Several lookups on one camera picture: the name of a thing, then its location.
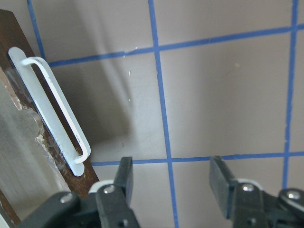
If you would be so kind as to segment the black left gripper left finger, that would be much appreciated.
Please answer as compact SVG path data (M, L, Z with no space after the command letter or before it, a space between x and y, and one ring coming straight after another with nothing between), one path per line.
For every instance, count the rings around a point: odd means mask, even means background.
M22 228L137 228L130 208L133 159L123 157L114 181L96 182L81 198L75 192L54 194L21 222Z

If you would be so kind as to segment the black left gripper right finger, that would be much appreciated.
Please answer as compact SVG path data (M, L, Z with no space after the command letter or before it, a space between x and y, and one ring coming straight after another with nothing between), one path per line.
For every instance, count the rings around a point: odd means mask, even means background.
M225 219L234 228L302 228L304 192L289 188L277 196L253 180L238 179L222 157L210 158L209 185Z

